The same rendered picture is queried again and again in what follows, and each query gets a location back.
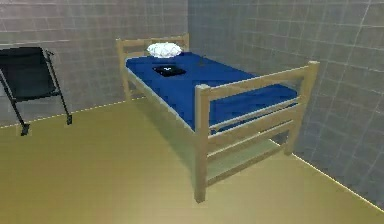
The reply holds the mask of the wooden bed with blue mattress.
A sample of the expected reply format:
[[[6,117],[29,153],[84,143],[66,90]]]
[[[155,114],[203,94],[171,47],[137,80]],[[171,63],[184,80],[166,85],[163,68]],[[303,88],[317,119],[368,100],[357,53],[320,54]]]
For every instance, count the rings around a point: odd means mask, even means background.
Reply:
[[[171,42],[182,53],[155,58],[154,43]],[[124,95],[143,95],[164,131],[192,152],[194,198],[208,187],[276,153],[291,154],[310,99],[319,64],[253,75],[189,50],[188,35],[117,39]],[[175,65],[183,75],[163,77],[155,66]]]

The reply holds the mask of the white pillow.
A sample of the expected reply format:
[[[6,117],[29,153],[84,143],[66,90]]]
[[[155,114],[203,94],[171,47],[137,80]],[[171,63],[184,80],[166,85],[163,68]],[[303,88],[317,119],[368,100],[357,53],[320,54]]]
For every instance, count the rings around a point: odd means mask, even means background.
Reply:
[[[182,53],[181,47],[171,42],[151,44],[147,51],[155,58],[172,58]]]

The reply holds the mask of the flat black object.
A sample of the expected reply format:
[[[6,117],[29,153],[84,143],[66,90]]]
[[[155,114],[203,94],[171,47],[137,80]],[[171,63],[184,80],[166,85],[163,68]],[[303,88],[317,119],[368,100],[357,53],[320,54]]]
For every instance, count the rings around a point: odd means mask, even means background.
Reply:
[[[153,67],[153,70],[163,77],[172,77],[177,75],[183,75],[186,73],[185,70],[175,65],[155,66]]]

